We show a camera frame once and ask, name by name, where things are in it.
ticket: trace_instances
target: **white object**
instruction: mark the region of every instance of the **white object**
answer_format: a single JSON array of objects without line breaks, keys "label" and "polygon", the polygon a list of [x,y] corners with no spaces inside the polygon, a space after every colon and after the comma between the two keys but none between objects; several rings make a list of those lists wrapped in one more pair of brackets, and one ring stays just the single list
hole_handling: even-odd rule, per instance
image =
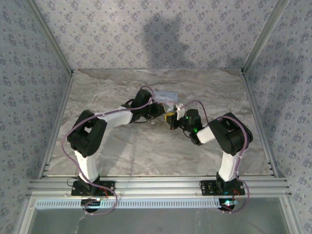
[{"label": "white object", "polygon": [[[75,150],[75,155],[77,157],[78,164],[83,172],[83,174],[87,177],[87,179],[91,182],[95,181],[98,177],[98,170],[96,159],[94,156],[83,157],[81,153]],[[88,183],[79,173],[79,177],[83,179],[86,183]]]},{"label": "white object", "polygon": [[223,152],[221,167],[219,169],[220,177],[225,181],[231,181],[236,178],[234,168],[238,159],[238,154],[232,156]]},{"label": "white object", "polygon": [[[116,110],[126,109],[125,107],[119,107]],[[99,119],[103,119],[106,121],[106,129],[105,131],[117,127],[119,125],[128,124],[132,119],[131,111],[120,111],[107,116],[98,117]],[[91,182],[95,181],[98,177],[98,170],[96,166],[95,155],[88,156],[84,158],[78,151],[75,151],[75,155],[77,157],[79,166],[83,172],[83,174],[87,177]]]},{"label": "white object", "polygon": [[205,143],[215,139],[215,136],[214,136],[214,134],[211,131],[209,126],[207,126],[204,129],[200,130],[197,133],[197,137],[198,137],[200,143],[202,143],[202,144],[205,144]]},{"label": "white object", "polygon": [[181,119],[185,115],[185,108],[182,108],[183,104],[176,106],[177,120]]},{"label": "white object", "polygon": [[[202,144],[205,144],[215,139],[215,136],[212,133],[209,126],[200,130],[197,133],[197,137],[200,143]],[[236,178],[234,169],[235,169],[237,159],[238,159],[238,154],[236,154],[235,156],[232,156],[231,154],[227,154],[226,152],[223,152],[221,167],[219,169],[219,175],[225,182],[231,181],[232,179]]]},{"label": "white object", "polygon": [[158,103],[165,103],[167,105],[176,104],[178,100],[177,92],[154,91],[155,101]]}]

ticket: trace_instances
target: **enclosure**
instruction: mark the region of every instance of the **enclosure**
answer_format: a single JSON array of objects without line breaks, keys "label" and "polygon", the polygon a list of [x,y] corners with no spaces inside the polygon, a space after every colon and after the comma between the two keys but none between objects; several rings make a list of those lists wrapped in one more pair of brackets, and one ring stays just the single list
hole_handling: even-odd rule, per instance
[{"label": "enclosure", "polygon": [[[87,233],[98,223],[118,233],[312,233],[310,1],[0,6],[1,233]],[[203,124],[231,112],[251,130],[239,168],[251,199],[234,219],[198,187],[220,168],[218,142],[196,146],[180,129],[171,131],[164,116],[105,132],[97,168],[102,181],[116,182],[121,203],[105,223],[83,215],[81,197],[68,186],[78,170],[61,139],[82,111],[118,108],[144,85],[177,93],[178,103],[200,100],[207,120],[200,104],[188,108],[198,109]],[[76,160],[68,142],[65,150]],[[130,214],[127,231],[112,221]],[[43,221],[51,217],[58,224]]]}]

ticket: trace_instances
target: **wall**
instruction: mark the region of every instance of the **wall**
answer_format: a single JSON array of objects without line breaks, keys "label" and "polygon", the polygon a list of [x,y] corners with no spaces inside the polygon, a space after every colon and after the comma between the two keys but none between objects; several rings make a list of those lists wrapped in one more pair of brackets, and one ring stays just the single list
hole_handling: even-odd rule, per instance
[{"label": "wall", "polygon": [[0,233],[13,231],[68,79],[23,1],[0,1]]},{"label": "wall", "polygon": [[274,2],[36,0],[73,69],[240,68]]},{"label": "wall", "polygon": [[292,0],[247,74],[275,163],[312,233],[312,3]]}]

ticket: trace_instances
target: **yellow object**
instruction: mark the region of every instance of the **yellow object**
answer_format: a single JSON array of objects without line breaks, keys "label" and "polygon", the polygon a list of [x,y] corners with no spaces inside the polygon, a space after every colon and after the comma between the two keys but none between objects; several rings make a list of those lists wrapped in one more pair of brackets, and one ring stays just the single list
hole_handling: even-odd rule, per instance
[{"label": "yellow object", "polygon": [[165,114],[165,120],[167,122],[167,116],[173,116],[175,114],[175,112],[169,112]]}]

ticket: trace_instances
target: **black mounting plate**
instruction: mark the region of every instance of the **black mounting plate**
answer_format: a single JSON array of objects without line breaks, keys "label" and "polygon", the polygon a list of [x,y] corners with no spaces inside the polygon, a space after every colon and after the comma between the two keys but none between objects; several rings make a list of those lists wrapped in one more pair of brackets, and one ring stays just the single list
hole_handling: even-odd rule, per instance
[{"label": "black mounting plate", "polygon": [[231,181],[231,186],[228,186],[227,189],[223,190],[221,192],[216,184],[216,180],[202,180],[199,183],[201,194],[203,196],[216,196],[216,195],[229,195],[234,196],[238,195],[236,191],[239,193],[239,195],[245,195],[245,189],[242,182],[238,180]]},{"label": "black mounting plate", "polygon": [[[115,181],[98,181],[97,184],[115,190]],[[106,192],[108,196],[114,196],[112,192],[108,190]],[[74,181],[71,194],[72,196],[90,196],[90,192],[79,181]],[[106,193],[104,189],[98,188],[92,196],[106,196]]]}]

